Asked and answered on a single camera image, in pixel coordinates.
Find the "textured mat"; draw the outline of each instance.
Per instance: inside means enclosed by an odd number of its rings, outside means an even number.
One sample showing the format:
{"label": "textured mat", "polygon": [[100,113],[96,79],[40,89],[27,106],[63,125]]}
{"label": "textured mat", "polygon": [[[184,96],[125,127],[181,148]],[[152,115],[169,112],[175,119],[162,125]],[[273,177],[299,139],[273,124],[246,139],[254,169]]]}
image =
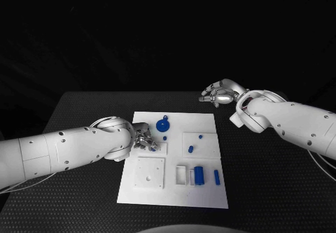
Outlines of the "textured mat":
{"label": "textured mat", "polygon": [[253,233],[336,232],[336,183],[305,149],[230,121],[236,104],[198,101],[200,92],[70,92],[45,132],[130,122],[135,111],[214,113],[230,209],[117,204],[125,162],[100,160],[11,195],[0,232],[135,233],[171,224],[226,226]]}

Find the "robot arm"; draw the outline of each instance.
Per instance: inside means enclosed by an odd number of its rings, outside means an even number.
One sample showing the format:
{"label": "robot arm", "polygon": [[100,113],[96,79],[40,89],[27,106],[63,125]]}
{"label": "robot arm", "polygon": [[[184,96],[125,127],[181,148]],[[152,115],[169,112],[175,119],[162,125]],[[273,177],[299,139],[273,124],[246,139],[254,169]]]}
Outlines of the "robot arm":
{"label": "robot arm", "polygon": [[117,162],[132,146],[158,149],[149,124],[109,117],[81,127],[0,142],[0,189],[48,174],[74,169],[103,157]]}
{"label": "robot arm", "polygon": [[203,92],[200,101],[237,102],[233,123],[262,133],[273,127],[280,137],[302,148],[336,159],[336,115],[319,108],[288,102],[276,93],[250,91],[233,80],[224,79]]}

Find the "blue object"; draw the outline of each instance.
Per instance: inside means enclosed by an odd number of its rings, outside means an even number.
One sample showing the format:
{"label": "blue object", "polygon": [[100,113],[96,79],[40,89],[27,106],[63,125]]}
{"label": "blue object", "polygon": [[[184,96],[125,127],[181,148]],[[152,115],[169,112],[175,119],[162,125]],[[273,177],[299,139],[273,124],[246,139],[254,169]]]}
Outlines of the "blue object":
{"label": "blue object", "polygon": [[205,184],[204,167],[197,166],[194,168],[194,173],[195,173],[195,185],[204,185]]}
{"label": "blue object", "polygon": [[156,129],[161,131],[161,132],[167,132],[169,130],[169,117],[165,115],[164,116],[164,119],[158,121],[156,123]]}
{"label": "blue object", "polygon": [[216,182],[217,185],[221,185],[218,170],[216,170]]}

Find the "black table surface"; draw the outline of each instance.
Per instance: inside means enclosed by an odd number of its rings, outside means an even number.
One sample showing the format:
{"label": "black table surface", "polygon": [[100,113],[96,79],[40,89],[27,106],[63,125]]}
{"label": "black table surface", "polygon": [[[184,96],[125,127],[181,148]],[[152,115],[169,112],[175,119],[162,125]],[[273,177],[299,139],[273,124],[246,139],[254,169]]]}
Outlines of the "black table surface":
{"label": "black table surface", "polygon": [[119,204],[123,162],[60,172],[15,192],[0,232],[135,233],[172,224],[226,226],[249,232],[336,232],[336,183],[305,149],[269,128],[262,134],[230,121],[236,104],[216,108],[201,92],[68,92],[45,133],[90,126],[136,111],[216,114],[230,209]]}

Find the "black background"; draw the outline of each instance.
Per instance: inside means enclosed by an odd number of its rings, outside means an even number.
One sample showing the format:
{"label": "black background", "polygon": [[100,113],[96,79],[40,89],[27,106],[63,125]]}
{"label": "black background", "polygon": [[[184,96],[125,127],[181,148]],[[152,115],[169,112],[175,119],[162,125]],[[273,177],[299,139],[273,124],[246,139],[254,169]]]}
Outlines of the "black background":
{"label": "black background", "polygon": [[42,133],[67,91],[201,93],[230,78],[336,110],[332,2],[122,7],[70,1],[2,11],[5,139]]}

